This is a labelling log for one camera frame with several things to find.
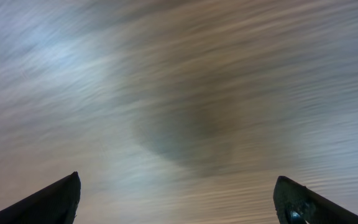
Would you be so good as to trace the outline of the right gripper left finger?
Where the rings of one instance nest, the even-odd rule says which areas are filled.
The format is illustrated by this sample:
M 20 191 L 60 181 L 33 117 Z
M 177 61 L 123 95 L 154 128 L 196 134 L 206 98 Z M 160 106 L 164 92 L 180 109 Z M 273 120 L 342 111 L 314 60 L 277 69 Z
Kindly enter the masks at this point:
M 0 211 L 0 224 L 73 224 L 80 202 L 77 172 Z

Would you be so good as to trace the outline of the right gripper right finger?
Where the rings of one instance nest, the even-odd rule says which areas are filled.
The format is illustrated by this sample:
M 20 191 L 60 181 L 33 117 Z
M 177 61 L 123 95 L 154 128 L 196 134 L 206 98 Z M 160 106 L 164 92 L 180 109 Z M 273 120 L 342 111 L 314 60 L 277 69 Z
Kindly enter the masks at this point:
M 282 175 L 273 202 L 280 224 L 358 224 L 355 213 Z

